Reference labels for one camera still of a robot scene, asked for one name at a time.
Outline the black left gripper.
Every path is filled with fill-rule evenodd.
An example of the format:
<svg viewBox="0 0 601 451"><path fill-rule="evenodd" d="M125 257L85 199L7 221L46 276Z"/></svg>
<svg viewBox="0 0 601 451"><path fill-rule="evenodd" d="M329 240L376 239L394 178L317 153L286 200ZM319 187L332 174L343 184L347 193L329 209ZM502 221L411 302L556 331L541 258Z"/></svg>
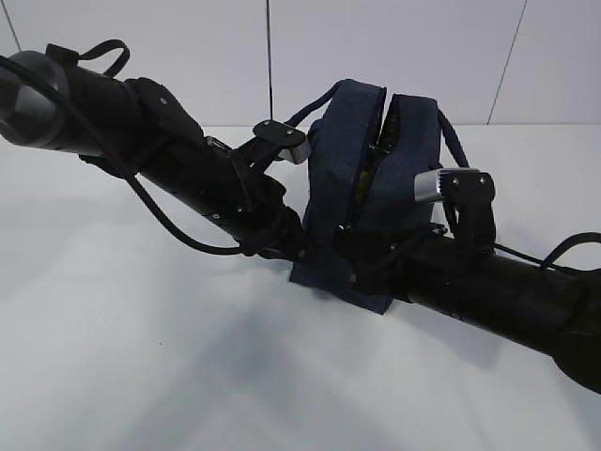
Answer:
<svg viewBox="0 0 601 451"><path fill-rule="evenodd" d="M285 187L265 173L279 150L264 140L250 140L229 153L241 189L236 241L247 257L304 258L310 250L299 215L284 202Z"/></svg>

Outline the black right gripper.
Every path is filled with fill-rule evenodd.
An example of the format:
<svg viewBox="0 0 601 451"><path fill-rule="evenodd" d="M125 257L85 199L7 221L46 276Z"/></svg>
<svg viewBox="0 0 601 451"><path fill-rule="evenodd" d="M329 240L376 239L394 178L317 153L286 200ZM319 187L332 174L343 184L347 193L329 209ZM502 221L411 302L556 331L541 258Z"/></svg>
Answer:
<svg viewBox="0 0 601 451"><path fill-rule="evenodd" d="M334 234L335 252L351 268L349 284L365 295L391 294L389 283L402 271L409 252L424 240L443 237L446 226L429 223L394 233L340 227Z"/></svg>

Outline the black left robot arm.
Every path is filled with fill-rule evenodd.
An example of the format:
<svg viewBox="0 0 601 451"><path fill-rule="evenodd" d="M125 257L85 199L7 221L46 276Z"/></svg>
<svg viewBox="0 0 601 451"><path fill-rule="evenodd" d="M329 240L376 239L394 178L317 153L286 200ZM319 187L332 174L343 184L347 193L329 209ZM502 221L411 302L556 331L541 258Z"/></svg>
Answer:
<svg viewBox="0 0 601 451"><path fill-rule="evenodd" d="M310 249L285 187L267 174L277 161L301 163L306 136L267 119L232 148L208 136L163 85L119 80L128 47L107 40L80 54L57 45L1 61L1 134L25 148L76 154L124 180L182 243L214 256L298 261ZM180 230L144 189L149 181L227 233L232 247Z"/></svg>

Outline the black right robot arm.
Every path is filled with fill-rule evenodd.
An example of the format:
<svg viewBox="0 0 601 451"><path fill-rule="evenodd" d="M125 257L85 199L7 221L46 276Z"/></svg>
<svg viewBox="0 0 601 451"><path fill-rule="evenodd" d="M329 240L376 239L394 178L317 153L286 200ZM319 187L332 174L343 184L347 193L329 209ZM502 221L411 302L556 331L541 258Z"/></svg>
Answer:
<svg viewBox="0 0 601 451"><path fill-rule="evenodd" d="M335 252L362 294L416 303L549 356L600 390L600 272L553 269L471 250L444 225L394 234L340 229Z"/></svg>

